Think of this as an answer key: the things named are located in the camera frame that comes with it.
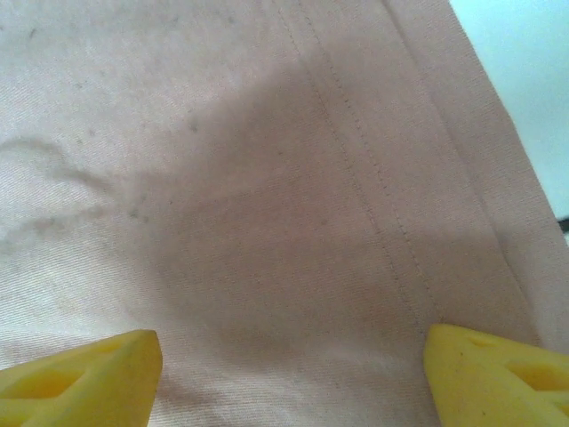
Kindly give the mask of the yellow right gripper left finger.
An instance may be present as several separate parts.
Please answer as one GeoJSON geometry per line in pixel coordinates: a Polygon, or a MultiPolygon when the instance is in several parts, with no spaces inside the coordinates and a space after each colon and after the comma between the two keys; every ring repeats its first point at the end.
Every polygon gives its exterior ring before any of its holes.
{"type": "Polygon", "coordinates": [[[146,426],[163,368],[157,333],[134,330],[1,371],[3,426],[146,426]]]}

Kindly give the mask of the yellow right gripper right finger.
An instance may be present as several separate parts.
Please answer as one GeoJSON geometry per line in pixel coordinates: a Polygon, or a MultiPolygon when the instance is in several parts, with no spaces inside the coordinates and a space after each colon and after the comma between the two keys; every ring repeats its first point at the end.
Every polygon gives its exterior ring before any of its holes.
{"type": "Polygon", "coordinates": [[[423,352],[443,426],[566,426],[568,357],[460,326],[429,329],[423,352]]]}

